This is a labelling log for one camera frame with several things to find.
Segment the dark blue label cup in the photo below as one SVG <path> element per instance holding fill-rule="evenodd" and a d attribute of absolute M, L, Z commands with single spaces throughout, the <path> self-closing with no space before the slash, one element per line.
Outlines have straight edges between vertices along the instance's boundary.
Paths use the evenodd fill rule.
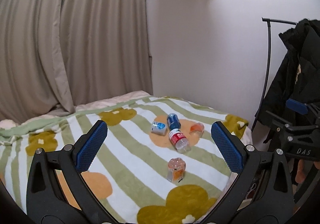
<path fill-rule="evenodd" d="M 180 129 L 181 123 L 178 116 L 175 113 L 170 113 L 167 116 L 168 128 L 172 131 L 173 129 Z"/>

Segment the black clothes rack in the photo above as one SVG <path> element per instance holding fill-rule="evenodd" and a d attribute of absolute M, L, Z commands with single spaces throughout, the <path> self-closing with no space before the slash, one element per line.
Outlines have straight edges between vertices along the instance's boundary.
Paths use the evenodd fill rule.
<path fill-rule="evenodd" d="M 270 19 L 270 18 L 265 18 L 262 17 L 261 18 L 262 22 L 265 22 L 267 24 L 267 37 L 268 37 L 268 48 L 267 48 L 267 64 L 266 64 L 266 73 L 265 73 L 265 79 L 264 79 L 264 85 L 263 85 L 263 91 L 261 94 L 261 98 L 260 98 L 260 102 L 259 102 L 259 106 L 257 109 L 257 112 L 254 116 L 254 121 L 252 124 L 252 128 L 251 131 L 254 131 L 255 126 L 258 122 L 258 114 L 260 112 L 261 109 L 261 105 L 263 102 L 263 99 L 265 97 L 266 94 L 266 90 L 267 90 L 267 83 L 268 83 L 268 78 L 269 78 L 269 74 L 270 74 L 270 65 L 271 65 L 271 47 L 272 47 L 272 38 L 271 38 L 271 24 L 272 23 L 279 23 L 279 24 L 288 24 L 288 25 L 297 25 L 297 22 L 292 22 L 292 21 L 288 21 L 288 20 L 280 20 L 280 19 Z"/>

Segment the red label clear bottle cup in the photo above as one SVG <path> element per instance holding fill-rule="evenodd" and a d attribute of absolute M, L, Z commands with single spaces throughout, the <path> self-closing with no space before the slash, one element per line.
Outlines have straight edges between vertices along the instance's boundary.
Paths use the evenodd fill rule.
<path fill-rule="evenodd" d="M 173 129 L 168 134 L 169 139 L 179 153 L 186 153 L 190 150 L 188 138 L 179 129 Z"/>

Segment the orange dragon label bottle cup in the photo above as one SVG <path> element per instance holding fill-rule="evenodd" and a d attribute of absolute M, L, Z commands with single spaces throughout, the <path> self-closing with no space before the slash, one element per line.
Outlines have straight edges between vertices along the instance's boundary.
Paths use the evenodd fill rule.
<path fill-rule="evenodd" d="M 167 180 L 170 182 L 180 182 L 184 178 L 186 163 L 181 158 L 172 158 L 168 162 Z"/>

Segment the beige curtain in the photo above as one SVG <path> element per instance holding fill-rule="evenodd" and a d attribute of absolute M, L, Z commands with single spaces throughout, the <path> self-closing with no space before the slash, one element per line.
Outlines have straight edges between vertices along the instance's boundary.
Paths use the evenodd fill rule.
<path fill-rule="evenodd" d="M 1 0 L 1 118 L 152 92 L 146 0 Z"/>

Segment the orange clear plastic cup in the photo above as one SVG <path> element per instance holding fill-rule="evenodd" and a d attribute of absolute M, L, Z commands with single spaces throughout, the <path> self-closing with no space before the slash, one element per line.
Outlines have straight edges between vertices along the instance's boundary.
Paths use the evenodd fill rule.
<path fill-rule="evenodd" d="M 189 134 L 193 137 L 201 138 L 204 133 L 204 125 L 202 123 L 195 123 L 191 125 Z"/>

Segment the white blue label cup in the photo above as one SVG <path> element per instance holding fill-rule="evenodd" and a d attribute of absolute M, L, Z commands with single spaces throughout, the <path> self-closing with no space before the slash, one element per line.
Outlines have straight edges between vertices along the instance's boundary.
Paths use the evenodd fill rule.
<path fill-rule="evenodd" d="M 151 125 L 151 133 L 165 136 L 167 133 L 167 126 L 165 123 L 161 123 L 159 121 L 153 121 Z"/>

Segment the green striped flower blanket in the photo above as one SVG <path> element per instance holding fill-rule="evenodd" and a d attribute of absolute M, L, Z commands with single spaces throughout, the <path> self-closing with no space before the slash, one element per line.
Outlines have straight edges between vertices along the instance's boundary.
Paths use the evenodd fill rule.
<path fill-rule="evenodd" d="M 175 113 L 191 149 L 180 155 L 168 136 L 151 133 L 153 121 L 166 123 Z M 15 202 L 26 208 L 27 177 L 38 148 L 46 152 L 72 144 L 98 120 L 108 134 L 84 180 L 101 204 L 120 222 L 188 223 L 210 211 L 234 181 L 210 136 L 221 121 L 244 144 L 252 143 L 248 121 L 172 97 L 143 97 L 61 118 L 40 119 L 1 130 L 1 178 Z M 189 134 L 202 123 L 201 138 Z M 167 180 L 172 158 L 186 163 L 183 180 Z"/>

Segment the black hanging jacket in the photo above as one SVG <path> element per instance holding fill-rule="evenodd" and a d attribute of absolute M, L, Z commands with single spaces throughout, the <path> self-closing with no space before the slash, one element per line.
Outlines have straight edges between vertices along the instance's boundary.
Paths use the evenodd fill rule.
<path fill-rule="evenodd" d="M 287 53 L 262 101 L 258 122 L 270 127 L 271 112 L 301 125 L 302 116 L 288 109 L 286 102 L 293 99 L 319 106 L 319 20 L 301 20 L 279 38 Z"/>

